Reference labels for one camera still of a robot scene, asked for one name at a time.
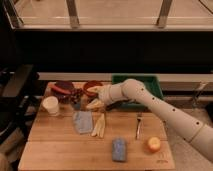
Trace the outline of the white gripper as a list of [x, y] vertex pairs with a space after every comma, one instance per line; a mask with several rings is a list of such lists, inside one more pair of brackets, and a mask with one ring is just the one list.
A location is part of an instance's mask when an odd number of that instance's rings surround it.
[[87, 92], [98, 93], [99, 99], [94, 99], [86, 105], [87, 110], [96, 110], [102, 108], [105, 105], [111, 105], [120, 100], [121, 87], [119, 84], [105, 85], [105, 86], [93, 86], [87, 89]]

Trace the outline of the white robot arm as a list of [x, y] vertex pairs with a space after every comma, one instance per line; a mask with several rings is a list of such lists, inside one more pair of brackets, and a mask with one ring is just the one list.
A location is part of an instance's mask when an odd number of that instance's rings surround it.
[[143, 82], [126, 79], [117, 84], [92, 86], [88, 91], [97, 93], [98, 100], [105, 106], [127, 100], [144, 105], [213, 163], [213, 127], [154, 96]]

